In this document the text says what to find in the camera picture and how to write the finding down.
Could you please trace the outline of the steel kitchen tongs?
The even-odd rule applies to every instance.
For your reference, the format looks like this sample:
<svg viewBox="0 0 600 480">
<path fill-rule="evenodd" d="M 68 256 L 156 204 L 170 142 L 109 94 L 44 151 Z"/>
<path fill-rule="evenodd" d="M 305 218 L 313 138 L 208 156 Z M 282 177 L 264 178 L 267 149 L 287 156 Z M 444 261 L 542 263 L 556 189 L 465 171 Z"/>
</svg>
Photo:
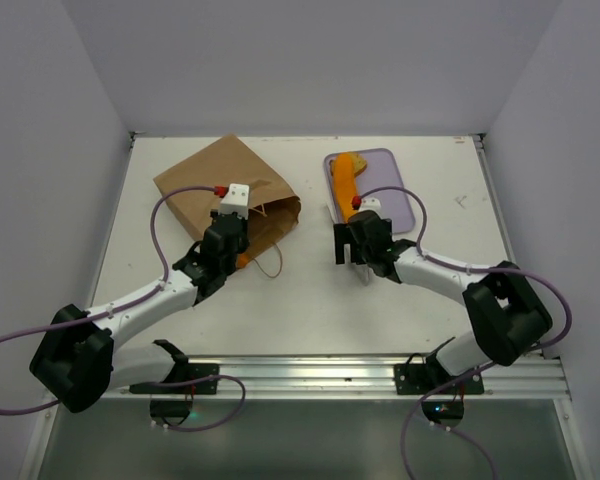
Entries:
<svg viewBox="0 0 600 480">
<path fill-rule="evenodd" d="M 361 285 L 368 286 L 371 282 L 370 269 L 362 262 L 359 247 L 354 244 L 348 225 L 339 220 L 331 203 L 325 203 L 324 209 L 332 225 L 336 264 L 346 266 Z"/>
</svg>

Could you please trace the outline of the brown paper bag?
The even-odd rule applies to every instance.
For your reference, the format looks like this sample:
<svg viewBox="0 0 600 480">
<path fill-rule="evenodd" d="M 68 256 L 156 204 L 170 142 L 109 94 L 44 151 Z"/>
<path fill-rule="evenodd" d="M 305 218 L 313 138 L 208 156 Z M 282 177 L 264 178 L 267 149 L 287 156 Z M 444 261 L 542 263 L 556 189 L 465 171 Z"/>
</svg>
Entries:
<svg viewBox="0 0 600 480">
<path fill-rule="evenodd" d="M 291 186 L 237 136 L 226 135 L 154 178 L 161 195 L 191 186 L 250 186 L 247 255 L 251 262 L 298 224 L 301 200 Z"/>
</svg>

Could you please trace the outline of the long orange bread loaf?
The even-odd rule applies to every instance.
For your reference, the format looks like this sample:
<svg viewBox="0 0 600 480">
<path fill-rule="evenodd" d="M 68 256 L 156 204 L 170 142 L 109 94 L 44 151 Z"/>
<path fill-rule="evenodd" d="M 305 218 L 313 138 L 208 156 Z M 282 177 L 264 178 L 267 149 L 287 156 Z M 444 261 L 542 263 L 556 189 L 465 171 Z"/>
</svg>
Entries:
<svg viewBox="0 0 600 480">
<path fill-rule="evenodd" d="M 331 163 L 333 193 L 344 223 L 356 213 L 351 202 L 358 195 L 351 153 L 340 153 Z"/>
</svg>

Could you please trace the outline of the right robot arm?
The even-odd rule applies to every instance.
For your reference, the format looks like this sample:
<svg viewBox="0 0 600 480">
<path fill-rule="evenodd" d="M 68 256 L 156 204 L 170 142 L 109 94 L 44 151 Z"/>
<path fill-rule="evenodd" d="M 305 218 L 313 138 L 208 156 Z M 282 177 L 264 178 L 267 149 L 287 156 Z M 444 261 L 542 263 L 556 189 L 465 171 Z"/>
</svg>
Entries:
<svg viewBox="0 0 600 480">
<path fill-rule="evenodd" d="M 515 264 L 501 262 L 485 272 L 470 267 L 449 269 L 427 260 L 416 243 L 392 236 L 389 220 L 371 211 L 356 213 L 333 226 L 335 261 L 345 252 L 379 278 L 421 287 L 464 306 L 471 330 L 405 367 L 405 379 L 420 389 L 448 392 L 461 375 L 489 362 L 513 364 L 553 326 L 553 320 Z"/>
</svg>

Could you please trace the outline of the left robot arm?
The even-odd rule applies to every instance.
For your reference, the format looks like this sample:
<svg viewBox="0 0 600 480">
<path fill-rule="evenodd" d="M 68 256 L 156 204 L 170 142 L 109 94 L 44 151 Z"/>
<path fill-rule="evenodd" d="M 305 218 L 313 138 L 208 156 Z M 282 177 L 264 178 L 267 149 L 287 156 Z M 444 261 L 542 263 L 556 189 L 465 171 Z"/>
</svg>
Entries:
<svg viewBox="0 0 600 480">
<path fill-rule="evenodd" d="M 155 340 L 145 348 L 121 348 L 150 326 L 216 293 L 235 272 L 237 257 L 247 246 L 246 219 L 214 213 L 202 240 L 166 278 L 93 311 L 73 304 L 60 309 L 30 362 L 30 372 L 72 413 L 123 386 L 186 391 L 193 370 L 173 343 Z"/>
</svg>

